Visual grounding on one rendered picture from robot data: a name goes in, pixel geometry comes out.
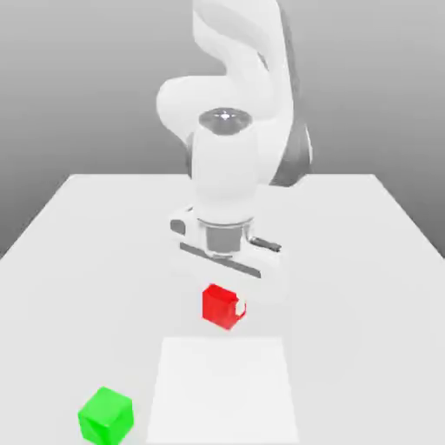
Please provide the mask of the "small green cube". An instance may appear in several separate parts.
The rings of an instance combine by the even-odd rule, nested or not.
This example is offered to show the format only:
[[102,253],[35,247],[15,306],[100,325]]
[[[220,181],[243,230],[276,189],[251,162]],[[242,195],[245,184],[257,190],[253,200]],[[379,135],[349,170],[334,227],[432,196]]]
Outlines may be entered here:
[[77,413],[84,440],[94,445],[120,445],[134,425],[133,401],[101,387]]

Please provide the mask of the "small red cube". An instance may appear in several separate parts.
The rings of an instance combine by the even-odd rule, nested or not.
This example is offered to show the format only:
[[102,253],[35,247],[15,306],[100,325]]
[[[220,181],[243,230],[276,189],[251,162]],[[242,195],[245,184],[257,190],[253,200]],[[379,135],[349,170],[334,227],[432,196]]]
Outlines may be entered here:
[[235,292],[210,284],[202,297],[202,317],[220,328],[231,330],[246,313],[246,303]]

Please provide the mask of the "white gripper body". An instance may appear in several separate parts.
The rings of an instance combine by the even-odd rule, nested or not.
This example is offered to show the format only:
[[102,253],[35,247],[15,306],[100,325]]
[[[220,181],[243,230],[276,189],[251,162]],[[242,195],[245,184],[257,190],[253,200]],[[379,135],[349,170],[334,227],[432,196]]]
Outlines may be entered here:
[[288,252],[242,244],[231,258],[214,258],[177,239],[170,241],[170,260],[202,287],[216,284],[248,302],[279,303],[288,293]]

